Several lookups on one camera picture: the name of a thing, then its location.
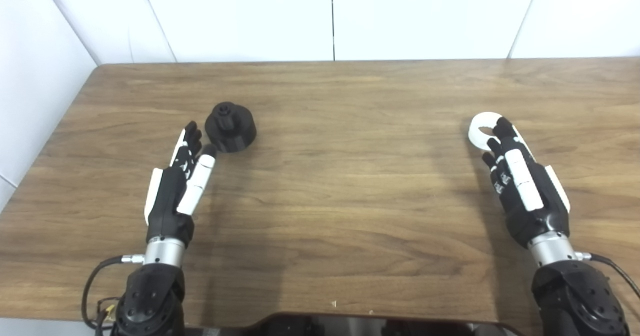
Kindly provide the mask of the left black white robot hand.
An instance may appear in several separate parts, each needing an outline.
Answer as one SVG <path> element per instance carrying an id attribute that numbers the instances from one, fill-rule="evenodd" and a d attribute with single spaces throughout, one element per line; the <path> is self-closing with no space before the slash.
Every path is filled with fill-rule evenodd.
<path id="1" fill-rule="evenodd" d="M 155 168 L 147 190 L 146 241 L 178 240 L 188 247 L 194 238 L 193 214 L 210 182 L 217 161 L 215 146 L 202 144 L 202 131 L 190 121 L 180 132 L 169 166 Z"/>

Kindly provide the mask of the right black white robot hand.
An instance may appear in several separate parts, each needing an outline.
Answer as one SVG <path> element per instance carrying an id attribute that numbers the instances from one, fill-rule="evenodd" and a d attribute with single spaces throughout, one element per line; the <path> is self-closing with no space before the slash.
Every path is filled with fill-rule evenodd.
<path id="1" fill-rule="evenodd" d="M 528 247 L 548 232 L 570 236 L 569 207 L 562 199 L 548 167 L 535 160 L 515 126 L 498 117 L 489 151 L 482 155 L 490 181 L 505 214 L 510 236 Z"/>

